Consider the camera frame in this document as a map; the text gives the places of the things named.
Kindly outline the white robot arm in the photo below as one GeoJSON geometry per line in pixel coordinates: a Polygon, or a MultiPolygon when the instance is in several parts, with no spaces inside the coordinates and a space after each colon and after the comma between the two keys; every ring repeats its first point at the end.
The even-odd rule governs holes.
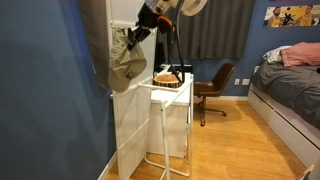
{"type": "Polygon", "coordinates": [[[138,21],[128,29],[127,48],[142,42],[158,28],[161,33],[176,31],[179,15],[194,16],[206,5],[207,0],[144,0],[138,13],[138,21]]]}

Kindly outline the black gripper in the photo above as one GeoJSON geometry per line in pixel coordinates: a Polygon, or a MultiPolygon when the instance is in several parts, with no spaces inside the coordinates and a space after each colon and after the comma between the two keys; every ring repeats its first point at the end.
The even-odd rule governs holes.
{"type": "Polygon", "coordinates": [[[157,20],[159,14],[154,13],[146,3],[144,3],[138,13],[138,21],[136,22],[137,28],[132,30],[128,29],[128,45],[127,48],[132,50],[136,43],[142,42],[147,38],[151,31],[157,27],[157,20]]]}

